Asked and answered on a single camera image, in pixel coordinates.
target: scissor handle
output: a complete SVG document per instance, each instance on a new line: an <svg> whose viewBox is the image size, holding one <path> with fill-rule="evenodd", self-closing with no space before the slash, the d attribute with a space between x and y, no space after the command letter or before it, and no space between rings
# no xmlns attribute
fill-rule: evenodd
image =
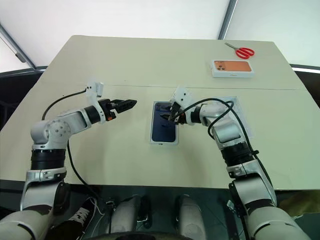
<svg viewBox="0 0 320 240"><path fill-rule="evenodd" d="M240 47L239 49L235 50L235 54L241 59L248 59L250 56L255 54L255 51L250 48Z"/></svg>

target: white wall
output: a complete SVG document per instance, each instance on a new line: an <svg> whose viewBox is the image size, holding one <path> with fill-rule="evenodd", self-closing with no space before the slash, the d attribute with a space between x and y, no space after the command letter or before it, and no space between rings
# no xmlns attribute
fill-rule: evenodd
<svg viewBox="0 0 320 240"><path fill-rule="evenodd" d="M0 73L29 68L28 64L21 62L0 39Z"/></svg>
<svg viewBox="0 0 320 240"><path fill-rule="evenodd" d="M72 35L217 39L228 0L0 0L0 21L35 63Z"/></svg>
<svg viewBox="0 0 320 240"><path fill-rule="evenodd" d="M290 64L320 67L320 0L238 0L225 39L272 41Z"/></svg>

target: scissors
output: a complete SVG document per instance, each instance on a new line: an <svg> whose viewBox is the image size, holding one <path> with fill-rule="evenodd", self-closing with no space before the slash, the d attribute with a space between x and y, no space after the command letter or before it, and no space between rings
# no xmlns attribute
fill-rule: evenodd
<svg viewBox="0 0 320 240"><path fill-rule="evenodd" d="M233 48L235 50L235 54L241 58L241 59L248 59L250 58L251 56L255 55L255 51L253 51L252 49L250 48L246 48L246 47L235 47L235 46L232 46L231 44L225 42L224 43L225 45Z"/></svg>

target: blue smartphone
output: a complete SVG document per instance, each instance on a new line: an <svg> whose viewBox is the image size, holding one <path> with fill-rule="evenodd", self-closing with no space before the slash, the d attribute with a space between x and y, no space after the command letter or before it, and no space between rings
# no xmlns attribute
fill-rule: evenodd
<svg viewBox="0 0 320 240"><path fill-rule="evenodd" d="M170 114L170 102L158 101L153 104L153 116L151 125L151 143L177 144L178 127L172 122L161 117L162 114Z"/></svg>

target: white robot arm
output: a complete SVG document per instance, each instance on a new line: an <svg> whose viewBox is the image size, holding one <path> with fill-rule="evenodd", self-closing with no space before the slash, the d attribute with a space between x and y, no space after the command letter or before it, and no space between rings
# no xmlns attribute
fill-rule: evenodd
<svg viewBox="0 0 320 240"><path fill-rule="evenodd" d="M102 91L102 83L90 82L85 91L90 106L68 111L53 120L42 120L32 127L31 169L26 173L20 211L0 221L0 239L42 240L54 217L68 209L70 186L64 182L67 174L64 162L69 138L92 124L116 118L112 110L119 114L137 103L136 100L98 101Z"/></svg>
<svg viewBox="0 0 320 240"><path fill-rule="evenodd" d="M209 100L218 103L201 104ZM285 211L277 208L277 198L270 178L257 157L258 151L253 151L239 117L232 110L232 102L216 98L195 102L183 87L176 89L170 102L171 114L162 117L177 124L199 123L208 127L209 135L214 138L222 153L226 170L234 179L229 184L230 193L235 211L244 219L243 227L250 239L310 239ZM235 114L238 122L229 114Z"/></svg>

